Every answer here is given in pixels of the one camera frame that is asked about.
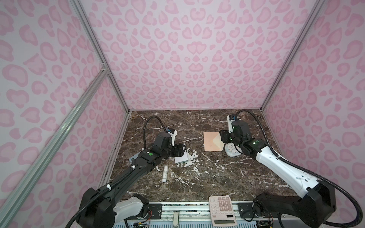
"white paper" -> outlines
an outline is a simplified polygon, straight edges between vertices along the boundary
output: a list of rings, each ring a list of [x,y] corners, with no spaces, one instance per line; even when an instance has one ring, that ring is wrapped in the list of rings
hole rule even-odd
[[[175,164],[180,162],[187,162],[188,159],[188,152],[185,151],[184,155],[182,157],[175,157]]]

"clock face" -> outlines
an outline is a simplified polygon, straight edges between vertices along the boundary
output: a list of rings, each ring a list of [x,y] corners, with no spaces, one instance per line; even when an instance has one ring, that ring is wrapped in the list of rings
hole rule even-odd
[[[227,143],[225,146],[224,146],[224,150],[226,151],[226,153],[228,154],[231,154],[233,156],[238,156],[240,155],[241,153],[238,152],[236,150],[236,148],[234,147],[234,144],[233,143]]]

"white alarm clock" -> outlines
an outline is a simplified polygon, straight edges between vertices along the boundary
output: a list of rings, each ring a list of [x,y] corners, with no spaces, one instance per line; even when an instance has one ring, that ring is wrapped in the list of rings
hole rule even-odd
[[[236,150],[233,143],[227,143],[224,146],[224,150],[225,150],[226,154],[230,157],[236,157],[238,155],[241,155],[241,153]]]

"calculator display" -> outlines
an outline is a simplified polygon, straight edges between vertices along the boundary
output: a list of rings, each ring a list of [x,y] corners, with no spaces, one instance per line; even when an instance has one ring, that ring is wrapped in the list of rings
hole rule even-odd
[[[234,223],[234,220],[214,220],[215,224]]]

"calculator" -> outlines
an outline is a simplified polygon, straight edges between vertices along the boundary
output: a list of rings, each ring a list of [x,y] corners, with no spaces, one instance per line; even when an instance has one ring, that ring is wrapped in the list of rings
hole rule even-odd
[[[229,196],[209,197],[210,217],[215,227],[237,226],[236,217]]]

